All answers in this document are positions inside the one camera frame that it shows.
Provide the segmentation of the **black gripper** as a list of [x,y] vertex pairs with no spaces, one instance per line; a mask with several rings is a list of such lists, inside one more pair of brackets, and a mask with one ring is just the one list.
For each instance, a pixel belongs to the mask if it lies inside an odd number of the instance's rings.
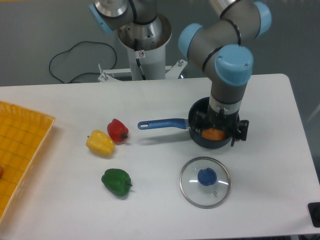
[[228,137],[232,137],[231,146],[235,142],[246,141],[248,135],[249,121],[240,120],[239,108],[229,110],[227,108],[212,108],[209,104],[207,113],[197,110],[193,116],[193,126],[195,132],[202,136],[203,132],[208,129],[215,129],[225,132]]

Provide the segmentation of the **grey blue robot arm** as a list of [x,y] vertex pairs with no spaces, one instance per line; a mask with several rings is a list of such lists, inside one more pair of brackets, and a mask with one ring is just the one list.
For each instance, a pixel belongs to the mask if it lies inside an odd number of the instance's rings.
[[[211,5],[219,22],[209,28],[192,23],[178,38],[181,53],[211,80],[210,95],[193,104],[187,119],[142,121],[138,128],[187,129],[198,145],[218,149],[247,138],[249,121],[240,120],[239,110],[254,58],[243,42],[264,34],[272,15],[260,1],[213,0]],[[160,80],[169,75],[166,45],[172,27],[158,12],[155,0],[96,0],[89,9],[103,32],[117,31],[133,80]]]

